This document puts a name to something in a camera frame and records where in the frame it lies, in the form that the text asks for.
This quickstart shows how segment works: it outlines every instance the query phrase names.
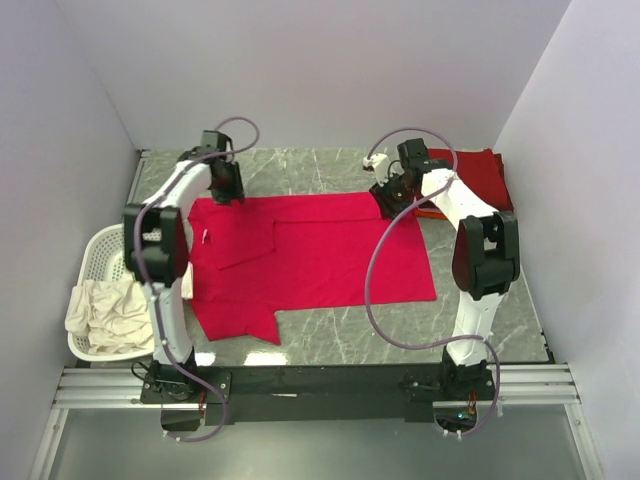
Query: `white cloth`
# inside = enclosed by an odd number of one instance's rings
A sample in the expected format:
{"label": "white cloth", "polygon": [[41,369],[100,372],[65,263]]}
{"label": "white cloth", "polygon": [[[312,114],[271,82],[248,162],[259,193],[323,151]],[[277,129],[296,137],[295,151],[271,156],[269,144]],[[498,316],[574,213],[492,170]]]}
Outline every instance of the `white cloth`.
{"label": "white cloth", "polygon": [[[192,267],[182,281],[182,297],[193,298]],[[90,355],[129,353],[153,347],[148,304],[129,272],[117,282],[85,280],[73,287],[65,319],[67,331],[89,340]]]}

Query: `laundry basket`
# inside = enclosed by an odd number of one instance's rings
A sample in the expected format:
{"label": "laundry basket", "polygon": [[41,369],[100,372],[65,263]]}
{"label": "laundry basket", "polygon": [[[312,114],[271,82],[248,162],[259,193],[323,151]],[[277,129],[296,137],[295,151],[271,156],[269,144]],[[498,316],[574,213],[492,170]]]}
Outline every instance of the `laundry basket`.
{"label": "laundry basket", "polygon": [[[127,271],[123,260],[124,240],[122,225],[113,225],[100,230],[89,241],[84,251],[78,285],[84,280],[117,282]],[[89,339],[72,333],[67,336],[71,352],[80,360],[88,362],[116,362],[153,354],[153,347],[127,353],[90,354]]]}

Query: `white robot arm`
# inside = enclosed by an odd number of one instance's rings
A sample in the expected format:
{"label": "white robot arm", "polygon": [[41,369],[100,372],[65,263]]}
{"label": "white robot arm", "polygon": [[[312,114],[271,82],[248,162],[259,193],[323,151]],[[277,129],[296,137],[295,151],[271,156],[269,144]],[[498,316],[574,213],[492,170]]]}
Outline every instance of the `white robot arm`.
{"label": "white robot arm", "polygon": [[[370,192],[381,214],[393,218],[416,196],[426,197],[451,182],[431,202],[457,231],[452,273],[460,300],[452,336],[488,338],[498,305],[520,273],[516,218],[478,198],[446,161],[430,159],[422,139],[400,144],[398,152],[400,160],[393,162],[384,154],[364,159],[364,168],[373,170],[377,180]],[[486,360],[485,346],[474,340],[449,343],[446,355],[456,367]]]}
{"label": "white robot arm", "polygon": [[[178,159],[173,173],[156,194],[141,204],[129,204],[124,210],[125,265],[144,285],[153,327],[153,359],[161,365],[172,364],[161,343],[162,331],[175,361],[180,364],[194,362],[193,343],[187,333],[181,297],[182,277],[193,245],[193,233],[187,220],[193,203],[207,190],[221,204],[234,199],[244,200],[240,168],[232,158],[219,156],[191,165],[193,158],[227,151],[227,145],[231,145],[231,139],[226,135],[217,131],[203,132],[201,145]],[[139,270],[133,231],[142,208],[156,201],[158,203],[145,215],[142,226],[142,252],[153,280],[152,289]],[[159,300],[159,312],[152,308],[154,291]]]}

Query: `cable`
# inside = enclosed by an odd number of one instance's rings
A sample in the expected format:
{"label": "cable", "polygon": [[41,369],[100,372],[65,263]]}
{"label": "cable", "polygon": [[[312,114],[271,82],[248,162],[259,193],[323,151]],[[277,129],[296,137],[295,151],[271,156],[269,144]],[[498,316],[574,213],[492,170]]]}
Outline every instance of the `cable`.
{"label": "cable", "polygon": [[134,377],[136,377],[138,380],[141,380],[141,381],[142,381],[142,383],[145,383],[145,382],[146,382],[146,380],[144,379],[144,377],[141,377],[140,375],[138,375],[138,374],[136,373],[136,371],[133,369],[133,367],[135,367],[136,365],[140,365],[140,366],[144,369],[144,371],[145,371],[145,372],[147,372],[147,373],[149,373],[149,367],[147,367],[147,366],[146,366],[144,363],[142,363],[142,362],[133,362],[133,363],[131,364],[131,368],[130,368],[130,369],[131,369],[131,374],[132,374]]}
{"label": "cable", "polygon": [[389,163],[389,166],[387,167],[387,179],[390,179],[390,178],[391,178],[391,166],[392,166],[394,163],[400,163],[400,160],[394,160],[394,161],[392,161],[391,163]]}
{"label": "cable", "polygon": [[[453,166],[452,166],[453,172],[455,173],[458,170],[458,154],[456,153],[456,151],[453,148],[453,146],[449,143],[449,141],[446,138],[444,138],[442,135],[440,135],[439,133],[436,133],[436,132],[434,132],[432,130],[427,130],[426,128],[420,128],[420,127],[402,127],[402,128],[398,128],[396,130],[393,130],[393,131],[387,133],[386,135],[384,135],[382,138],[380,138],[380,140],[378,140],[373,145],[371,150],[369,150],[369,154],[367,155],[367,158],[370,159],[371,155],[373,155],[375,150],[387,138],[389,138],[392,135],[395,135],[396,133],[400,133],[400,132],[422,132],[422,133],[426,133],[428,135],[436,137],[437,139],[439,139],[442,143],[444,143],[447,146],[447,148],[451,152],[451,155],[453,156]],[[459,340],[477,340],[477,341],[483,342],[485,344],[485,346],[487,347],[487,349],[491,353],[491,356],[493,357],[493,359],[495,361],[495,365],[496,365],[495,395],[493,396],[493,400],[491,401],[491,406],[489,407],[489,411],[487,412],[487,414],[485,416],[483,416],[480,419],[480,421],[472,429],[467,430],[466,432],[462,433],[462,436],[466,436],[466,435],[469,435],[469,434],[475,432],[480,427],[482,427],[487,422],[488,418],[496,411],[497,406],[498,406],[498,399],[500,398],[500,360],[498,359],[498,353],[495,351],[493,346],[489,343],[489,341],[487,339],[485,339],[484,337],[482,337],[480,335],[457,335],[455,337],[445,338],[445,339],[442,339],[442,340],[438,340],[436,342],[426,343],[426,344],[422,344],[422,345],[409,345],[409,344],[406,344],[406,343],[402,343],[402,342],[399,342],[399,341],[394,340],[393,338],[391,338],[389,335],[387,335],[382,330],[382,328],[380,328],[380,325],[378,325],[378,322],[376,321],[376,319],[375,319],[375,317],[373,315],[373,310],[371,308],[371,277],[373,276],[373,270],[374,270],[375,265],[376,265],[376,260],[378,259],[378,256],[380,255],[380,250],[382,249],[382,246],[384,245],[384,243],[387,241],[387,238],[389,238],[389,235],[391,234],[391,232],[393,231],[395,226],[405,216],[407,216],[415,208],[420,207],[420,205],[428,202],[432,198],[440,195],[441,193],[446,192],[449,189],[449,187],[451,186],[451,184],[453,183],[453,180],[454,180],[454,175],[451,175],[449,177],[449,179],[447,180],[447,182],[444,184],[443,187],[437,189],[434,192],[431,192],[429,195],[427,195],[425,197],[422,197],[419,200],[416,200],[411,205],[409,205],[407,208],[402,210],[402,212],[400,212],[400,214],[391,221],[391,223],[389,224],[387,229],[382,234],[382,237],[380,237],[380,240],[378,241],[378,244],[376,245],[376,248],[373,251],[373,255],[371,255],[371,260],[369,261],[369,266],[367,267],[367,275],[366,275],[365,280],[364,280],[364,302],[365,302],[365,309],[367,311],[367,316],[369,317],[369,322],[371,323],[371,326],[373,327],[373,329],[385,341],[387,341],[388,343],[390,343],[391,345],[393,345],[395,347],[402,348],[402,349],[405,349],[405,350],[428,350],[428,349],[431,349],[431,348],[442,347],[442,346],[448,345],[449,343],[457,342]],[[454,432],[449,432],[449,435],[457,436],[457,434],[454,433]]]}
{"label": "cable", "polygon": [[255,138],[253,139],[253,141],[251,143],[249,143],[249,145],[247,145],[245,147],[242,147],[242,148],[239,148],[237,150],[230,150],[230,151],[226,151],[226,152],[213,152],[213,153],[209,153],[207,155],[203,155],[201,157],[195,158],[194,160],[191,160],[184,167],[184,169],[180,172],[180,174],[176,175],[176,177],[173,179],[173,181],[171,181],[171,183],[169,183],[169,185],[167,185],[167,187],[164,189],[164,191],[160,192],[160,194],[153,201],[147,203],[142,208],[142,210],[140,210],[140,213],[136,217],[136,221],[135,221],[134,227],[133,227],[133,248],[134,248],[134,251],[135,251],[135,254],[136,254],[136,261],[138,263],[138,268],[140,270],[140,274],[142,275],[142,278],[149,285],[149,288],[151,289],[151,300],[152,300],[152,304],[153,304],[153,309],[155,310],[156,318],[158,319],[158,334],[159,334],[160,343],[162,345],[162,349],[163,349],[165,355],[169,359],[169,362],[171,362],[171,365],[177,371],[179,371],[185,377],[187,377],[187,378],[193,380],[194,382],[202,385],[204,388],[206,388],[211,393],[213,393],[216,397],[218,397],[220,399],[220,402],[222,403],[222,419],[220,420],[220,424],[216,428],[214,428],[211,432],[207,433],[206,435],[202,435],[200,437],[180,437],[180,436],[178,436],[178,435],[176,435],[174,433],[171,433],[171,432],[167,433],[168,436],[170,436],[171,438],[173,438],[174,440],[176,440],[178,442],[194,443],[194,442],[200,442],[200,441],[203,441],[203,440],[208,440],[208,439],[216,436],[220,432],[220,430],[222,430],[222,428],[224,427],[224,425],[227,422],[227,419],[228,419],[228,416],[229,416],[229,408],[227,406],[226,399],[224,398],[224,395],[222,394],[222,392],[220,392],[220,390],[218,390],[216,387],[214,387],[213,385],[211,385],[207,381],[201,379],[197,375],[194,375],[193,373],[191,373],[188,370],[186,370],[185,368],[183,368],[178,363],[176,358],[173,356],[173,353],[171,352],[171,349],[169,348],[169,343],[167,341],[167,336],[166,336],[166,332],[165,332],[165,329],[164,329],[164,322],[163,322],[162,314],[161,314],[161,311],[160,311],[160,301],[159,301],[158,290],[153,285],[153,280],[151,279],[151,276],[149,275],[149,271],[147,270],[147,266],[146,266],[146,264],[144,262],[144,259],[142,257],[142,221],[143,221],[145,215],[149,212],[149,210],[151,210],[156,205],[158,205],[163,200],[165,200],[167,198],[167,195],[176,187],[176,185],[178,185],[180,180],[182,180],[182,178],[186,175],[186,173],[189,170],[191,170],[193,167],[195,167],[196,165],[204,162],[205,160],[211,159],[211,158],[222,157],[222,156],[225,156],[225,155],[235,156],[236,153],[245,152],[245,151],[249,150],[250,148],[252,148],[256,143],[258,143],[258,140],[260,139],[260,129],[255,124],[255,122],[253,122],[252,120],[249,120],[248,118],[245,118],[245,117],[230,117],[230,118],[227,118],[226,120],[223,120],[222,122],[220,122],[218,124],[218,126],[215,128],[215,130],[218,130],[222,126],[224,126],[224,125],[226,125],[226,124],[228,124],[230,122],[236,121],[236,120],[240,120],[240,121],[246,122],[246,123],[248,123],[249,125],[251,125],[254,128],[254,130],[256,132],[256,135],[255,135]]}

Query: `gray marble surface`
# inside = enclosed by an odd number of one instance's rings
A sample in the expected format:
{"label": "gray marble surface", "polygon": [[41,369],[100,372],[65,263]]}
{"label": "gray marble surface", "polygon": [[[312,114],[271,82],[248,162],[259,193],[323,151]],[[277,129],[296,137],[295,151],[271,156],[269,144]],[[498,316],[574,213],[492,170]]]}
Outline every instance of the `gray marble surface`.
{"label": "gray marble surface", "polygon": [[[140,175],[130,200],[143,201],[170,175],[181,150],[151,150],[142,155]],[[237,156],[247,196],[367,191],[373,174],[364,172],[364,149],[255,149]],[[420,219],[438,292],[435,302],[374,307],[393,338],[427,343],[451,334],[458,293],[451,276],[454,228],[444,220]],[[362,306],[278,312],[282,345],[253,337],[210,342],[185,303],[189,334],[200,364],[329,365],[439,361],[441,349],[407,351],[393,347],[372,330]],[[521,277],[500,305],[493,344],[502,361],[547,361],[531,298]]]}

